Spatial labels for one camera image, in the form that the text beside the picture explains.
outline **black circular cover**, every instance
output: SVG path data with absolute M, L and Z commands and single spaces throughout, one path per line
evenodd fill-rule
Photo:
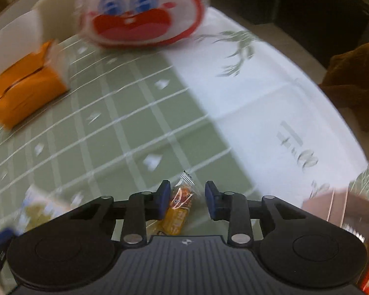
M 284 221 L 260 245 L 270 272 L 305 288 L 352 282 L 366 263 L 366 249 L 353 234 L 319 220 Z
M 38 290 L 79 287 L 102 276 L 114 258 L 110 238 L 84 220 L 40 226 L 11 243 L 7 260 L 16 280 Z

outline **dark cabinet door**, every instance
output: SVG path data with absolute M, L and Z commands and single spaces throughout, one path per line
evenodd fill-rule
M 362 0 L 280 0 L 275 23 L 327 67 L 369 40 L 368 10 Z

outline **pink cheek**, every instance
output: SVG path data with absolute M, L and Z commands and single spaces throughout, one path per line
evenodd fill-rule
M 166 7 L 167 9 L 172 9 L 176 6 L 176 3 L 175 2 L 166 2 L 166 3 L 163 3 L 163 6 Z

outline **cartoon face bag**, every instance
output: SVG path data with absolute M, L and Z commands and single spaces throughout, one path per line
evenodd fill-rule
M 105 47 L 166 45 L 200 25 L 201 0 L 78 0 L 81 36 Z

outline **blue cartoon eye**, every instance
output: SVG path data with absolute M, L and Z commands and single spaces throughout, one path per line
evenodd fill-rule
M 126 6 L 123 0 L 101 0 L 98 10 L 101 14 L 121 15 L 126 11 Z
M 142 13 L 158 7 L 158 0 L 130 0 L 130 8 L 135 13 Z

